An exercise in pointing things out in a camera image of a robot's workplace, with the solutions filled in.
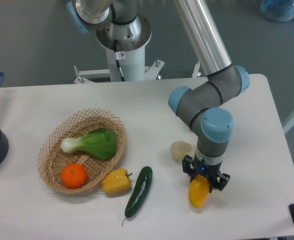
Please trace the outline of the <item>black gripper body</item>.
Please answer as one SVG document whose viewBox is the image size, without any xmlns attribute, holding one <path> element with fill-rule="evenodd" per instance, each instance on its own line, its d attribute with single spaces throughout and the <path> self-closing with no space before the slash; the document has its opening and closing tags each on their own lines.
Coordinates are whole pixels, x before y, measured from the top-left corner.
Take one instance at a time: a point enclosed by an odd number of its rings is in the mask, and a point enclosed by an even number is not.
<svg viewBox="0 0 294 240">
<path fill-rule="evenodd" d="M 210 162 L 207 164 L 205 159 L 199 160 L 197 157 L 193 160 L 193 170 L 194 173 L 192 174 L 192 180 L 197 176 L 203 176 L 208 179 L 208 181 L 211 179 L 212 181 L 219 177 L 220 174 L 220 167 L 222 165 L 222 161 L 219 163 L 213 164 Z"/>
</svg>

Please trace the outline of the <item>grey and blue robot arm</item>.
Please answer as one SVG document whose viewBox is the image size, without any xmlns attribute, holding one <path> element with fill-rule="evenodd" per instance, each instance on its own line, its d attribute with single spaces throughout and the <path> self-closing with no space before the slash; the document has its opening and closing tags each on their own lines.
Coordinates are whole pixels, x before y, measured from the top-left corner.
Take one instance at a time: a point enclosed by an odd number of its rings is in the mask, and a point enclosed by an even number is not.
<svg viewBox="0 0 294 240">
<path fill-rule="evenodd" d="M 195 89 L 176 88 L 168 105 L 198 138 L 195 156 L 186 156 L 182 169 L 191 180 L 203 176 L 210 190 L 223 190 L 230 176 L 220 167 L 233 134 L 234 119 L 221 106 L 250 85 L 246 70 L 233 65 L 208 6 L 203 0 L 177 0 L 175 6 L 207 81 Z M 138 13 L 134 0 L 70 0 L 67 9 L 82 33 L 95 31 L 105 48 L 110 80 L 143 81 L 143 52 L 152 29 Z"/>
</svg>

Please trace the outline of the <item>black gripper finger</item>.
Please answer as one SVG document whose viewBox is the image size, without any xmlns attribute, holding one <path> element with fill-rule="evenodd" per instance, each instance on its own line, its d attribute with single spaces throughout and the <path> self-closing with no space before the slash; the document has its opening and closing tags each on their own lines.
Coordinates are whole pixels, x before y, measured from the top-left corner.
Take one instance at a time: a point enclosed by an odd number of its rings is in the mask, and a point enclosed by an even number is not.
<svg viewBox="0 0 294 240">
<path fill-rule="evenodd" d="M 209 193 L 211 193 L 213 190 L 222 191 L 225 186 L 228 184 L 231 176 L 226 173 L 218 173 L 217 176 L 209 176 L 208 183 L 210 185 L 209 187 Z"/>
<path fill-rule="evenodd" d="M 191 156 L 185 155 L 182 160 L 182 171 L 187 174 L 190 178 L 189 182 L 191 183 L 196 176 L 196 170 L 194 168 L 194 160 Z"/>
</svg>

